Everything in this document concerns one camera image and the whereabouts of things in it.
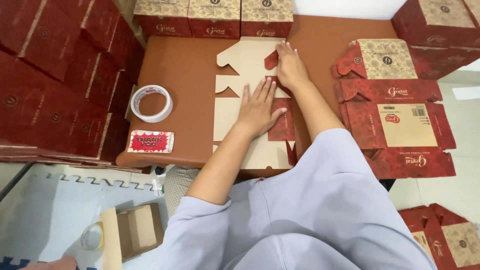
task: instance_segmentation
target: brown table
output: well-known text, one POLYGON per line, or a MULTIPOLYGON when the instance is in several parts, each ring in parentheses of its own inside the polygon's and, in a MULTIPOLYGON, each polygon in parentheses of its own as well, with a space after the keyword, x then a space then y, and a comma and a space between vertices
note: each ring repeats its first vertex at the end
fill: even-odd
MULTIPOLYGON (((330 68, 359 38, 396 38, 390 21, 296 15, 289 41, 305 61, 311 80, 336 112, 335 80, 330 68)), ((150 37, 139 78, 139 87, 163 86, 173 100, 173 111, 159 123, 145 123, 133 117, 132 130, 175 132, 171 154, 127 153, 117 157, 122 167, 178 164, 202 167, 212 155, 215 97, 235 97, 233 91, 215 95, 215 75, 237 75, 231 67, 219 67, 216 55, 237 40, 150 37)), ((160 95, 142 100, 140 111, 158 113, 165 105, 160 95)), ((305 121, 293 102, 297 154, 300 158, 312 144, 305 121)), ((267 177, 286 170, 245 170, 246 177, 267 177)))

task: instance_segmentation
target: light gray shirt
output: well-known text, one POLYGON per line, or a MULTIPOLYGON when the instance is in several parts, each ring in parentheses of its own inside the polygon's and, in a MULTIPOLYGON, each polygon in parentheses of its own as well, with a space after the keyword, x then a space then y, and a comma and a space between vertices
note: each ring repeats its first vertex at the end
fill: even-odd
POLYGON ((436 269, 344 129, 320 133, 288 172, 184 197, 153 250, 160 269, 436 269))

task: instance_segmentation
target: person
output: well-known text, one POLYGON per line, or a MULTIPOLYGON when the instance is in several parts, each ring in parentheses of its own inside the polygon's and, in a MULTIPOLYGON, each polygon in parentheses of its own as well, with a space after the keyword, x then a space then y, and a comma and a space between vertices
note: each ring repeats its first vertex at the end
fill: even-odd
POLYGON ((237 122, 205 166, 165 180, 170 219, 160 269, 436 269, 413 239, 351 134, 309 80, 298 51, 276 47, 277 76, 295 96, 312 145, 291 170, 235 184, 270 113, 275 82, 245 85, 237 122))

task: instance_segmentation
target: checkered cloth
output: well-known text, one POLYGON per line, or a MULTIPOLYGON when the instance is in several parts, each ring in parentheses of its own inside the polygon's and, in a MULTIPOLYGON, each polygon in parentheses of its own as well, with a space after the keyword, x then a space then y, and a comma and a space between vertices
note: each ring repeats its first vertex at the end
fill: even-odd
POLYGON ((200 169, 175 165, 167 172, 163 184, 168 218, 171 218, 180 204, 180 199, 197 177, 200 169))

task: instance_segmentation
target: hand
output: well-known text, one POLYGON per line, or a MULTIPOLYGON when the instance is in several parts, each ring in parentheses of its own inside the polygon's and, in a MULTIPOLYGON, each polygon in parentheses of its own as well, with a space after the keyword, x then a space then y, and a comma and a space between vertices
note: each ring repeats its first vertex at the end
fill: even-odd
POLYGON ((245 84, 240 113, 234 128, 246 132, 253 139, 269 131, 287 108, 280 108, 270 114, 276 90, 276 82, 272 82, 271 77, 261 80, 252 98, 249 98, 249 88, 250 85, 245 84))
POLYGON ((309 81, 305 64, 300 59, 297 49, 292 49, 290 42, 282 41, 277 44, 276 50, 279 55, 276 75, 283 86, 295 91, 296 87, 309 81))

